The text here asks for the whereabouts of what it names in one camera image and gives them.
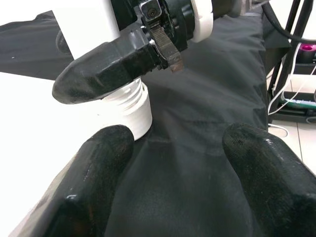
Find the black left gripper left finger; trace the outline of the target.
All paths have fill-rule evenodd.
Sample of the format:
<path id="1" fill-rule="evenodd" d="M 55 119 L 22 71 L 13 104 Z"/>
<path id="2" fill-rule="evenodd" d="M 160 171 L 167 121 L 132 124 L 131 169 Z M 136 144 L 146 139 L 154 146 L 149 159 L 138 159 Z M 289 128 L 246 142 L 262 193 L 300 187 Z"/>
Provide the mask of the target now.
<path id="1" fill-rule="evenodd" d="M 84 142 L 32 213 L 32 236 L 103 236 L 133 146 L 124 125 L 103 128 Z"/>

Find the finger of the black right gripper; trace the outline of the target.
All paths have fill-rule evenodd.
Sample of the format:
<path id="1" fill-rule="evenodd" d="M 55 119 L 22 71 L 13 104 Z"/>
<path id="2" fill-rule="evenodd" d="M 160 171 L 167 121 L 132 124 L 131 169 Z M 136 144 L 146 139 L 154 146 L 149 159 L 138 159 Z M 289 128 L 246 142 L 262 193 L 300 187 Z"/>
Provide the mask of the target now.
<path id="1" fill-rule="evenodd" d="M 156 68 L 158 57 L 143 30 L 129 30 L 71 62 L 57 77 L 52 96 L 63 104 L 101 99 Z"/>
<path id="2" fill-rule="evenodd" d="M 73 59 L 72 53 L 61 30 L 57 33 L 55 45 L 60 53 Z"/>

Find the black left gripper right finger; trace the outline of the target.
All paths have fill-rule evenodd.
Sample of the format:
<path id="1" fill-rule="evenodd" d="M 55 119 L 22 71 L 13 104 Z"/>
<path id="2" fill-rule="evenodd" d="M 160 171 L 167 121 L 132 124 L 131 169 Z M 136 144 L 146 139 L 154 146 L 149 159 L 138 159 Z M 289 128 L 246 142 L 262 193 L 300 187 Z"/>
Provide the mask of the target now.
<path id="1" fill-rule="evenodd" d="M 316 235 L 316 177 L 283 140 L 234 123 L 222 145 L 265 236 Z"/>

